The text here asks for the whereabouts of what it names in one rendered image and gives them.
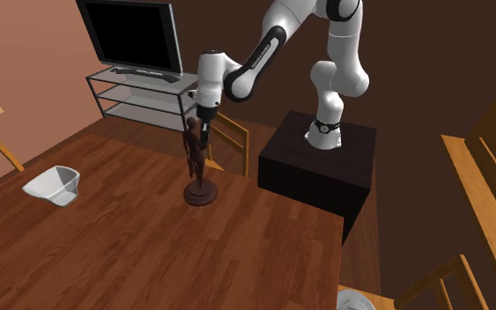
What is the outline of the brown human figure statue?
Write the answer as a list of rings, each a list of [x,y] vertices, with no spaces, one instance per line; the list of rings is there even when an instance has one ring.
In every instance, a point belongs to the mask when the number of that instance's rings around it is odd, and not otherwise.
[[[183,132],[183,146],[187,155],[189,176],[196,179],[184,189],[185,201],[194,206],[212,203],[218,195],[218,187],[211,180],[204,178],[205,156],[199,137],[195,134],[196,119],[186,120],[187,129]]]

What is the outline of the grey glass shelf television stand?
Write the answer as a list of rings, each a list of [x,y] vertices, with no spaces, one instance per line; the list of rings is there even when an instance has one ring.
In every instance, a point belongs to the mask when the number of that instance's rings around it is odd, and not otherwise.
[[[196,103],[187,95],[197,76],[183,73],[174,83],[164,79],[119,74],[112,66],[85,78],[102,116],[113,116],[183,132],[186,119],[196,115]]]

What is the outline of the white angular bowl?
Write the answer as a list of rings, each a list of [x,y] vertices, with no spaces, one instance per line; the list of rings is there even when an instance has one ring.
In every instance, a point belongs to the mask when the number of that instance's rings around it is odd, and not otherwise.
[[[78,198],[80,172],[67,166],[53,166],[22,187],[30,196],[66,207]]]

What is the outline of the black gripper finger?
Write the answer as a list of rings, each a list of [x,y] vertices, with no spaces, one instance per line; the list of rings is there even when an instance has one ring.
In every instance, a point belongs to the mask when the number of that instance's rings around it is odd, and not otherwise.
[[[200,149],[206,150],[210,142],[211,124],[209,122],[201,122],[200,125]]]

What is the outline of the brown wooden table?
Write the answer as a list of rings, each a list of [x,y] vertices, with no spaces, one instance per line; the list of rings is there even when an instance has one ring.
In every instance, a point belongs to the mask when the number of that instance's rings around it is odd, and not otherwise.
[[[22,189],[80,172],[66,207]],[[219,170],[95,135],[0,183],[0,310],[335,310],[343,219]]]

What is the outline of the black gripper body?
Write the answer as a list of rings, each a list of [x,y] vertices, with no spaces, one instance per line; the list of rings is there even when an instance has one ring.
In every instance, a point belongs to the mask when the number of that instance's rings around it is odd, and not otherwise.
[[[209,124],[216,118],[218,106],[204,107],[200,104],[196,106],[196,117],[201,120],[202,124]]]

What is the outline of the black flat screen television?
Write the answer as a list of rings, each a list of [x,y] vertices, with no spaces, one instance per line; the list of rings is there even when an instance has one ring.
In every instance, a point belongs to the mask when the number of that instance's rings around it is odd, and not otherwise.
[[[134,0],[75,0],[98,59],[132,74],[176,83],[183,74],[173,6]]]

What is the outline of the white round plate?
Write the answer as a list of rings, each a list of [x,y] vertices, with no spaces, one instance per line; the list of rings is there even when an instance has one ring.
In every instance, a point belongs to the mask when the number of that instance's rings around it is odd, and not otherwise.
[[[352,289],[342,289],[337,292],[336,310],[376,310],[376,308],[362,293]]]

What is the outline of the dark robot stand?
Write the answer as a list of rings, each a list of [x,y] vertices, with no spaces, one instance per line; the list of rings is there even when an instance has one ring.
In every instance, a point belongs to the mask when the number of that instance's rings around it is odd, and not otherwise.
[[[313,119],[288,112],[259,155],[257,185],[342,217],[346,239],[372,187],[377,130],[344,122],[342,146],[323,151],[305,139]]]

